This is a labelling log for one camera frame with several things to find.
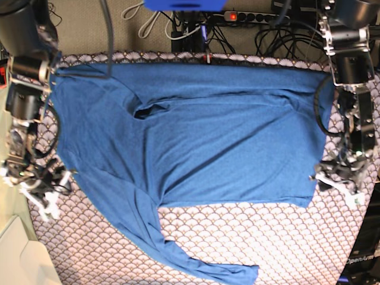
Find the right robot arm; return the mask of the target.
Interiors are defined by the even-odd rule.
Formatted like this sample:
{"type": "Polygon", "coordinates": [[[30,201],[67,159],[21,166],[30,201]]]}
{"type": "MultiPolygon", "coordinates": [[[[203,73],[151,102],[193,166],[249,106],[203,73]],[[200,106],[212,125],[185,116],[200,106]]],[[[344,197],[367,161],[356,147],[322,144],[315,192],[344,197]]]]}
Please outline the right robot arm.
{"type": "Polygon", "coordinates": [[[9,186],[19,186],[43,221],[58,219],[57,200],[71,193],[71,172],[64,167],[52,170],[56,159],[45,166],[38,164],[56,148],[58,135],[49,148],[37,148],[38,126],[46,112],[58,115],[48,99],[50,78],[61,57],[48,1],[1,1],[1,45],[8,53],[5,110],[12,118],[1,176],[9,186]]]}

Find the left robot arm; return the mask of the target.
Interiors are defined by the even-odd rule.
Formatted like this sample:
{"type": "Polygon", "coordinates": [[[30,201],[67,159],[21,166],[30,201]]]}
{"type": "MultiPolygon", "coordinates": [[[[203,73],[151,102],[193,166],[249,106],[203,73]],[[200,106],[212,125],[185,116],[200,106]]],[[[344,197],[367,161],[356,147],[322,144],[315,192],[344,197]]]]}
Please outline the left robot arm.
{"type": "Polygon", "coordinates": [[[368,83],[375,78],[370,49],[370,23],[379,11],[379,1],[323,1],[319,30],[331,75],[324,78],[313,96],[313,111],[321,131],[339,138],[338,153],[315,165],[312,180],[321,191],[332,188],[354,209],[365,203],[362,181],[376,153],[373,103],[368,83]],[[319,95],[333,81],[338,93],[337,109],[343,131],[326,129],[320,116],[319,95]]]}

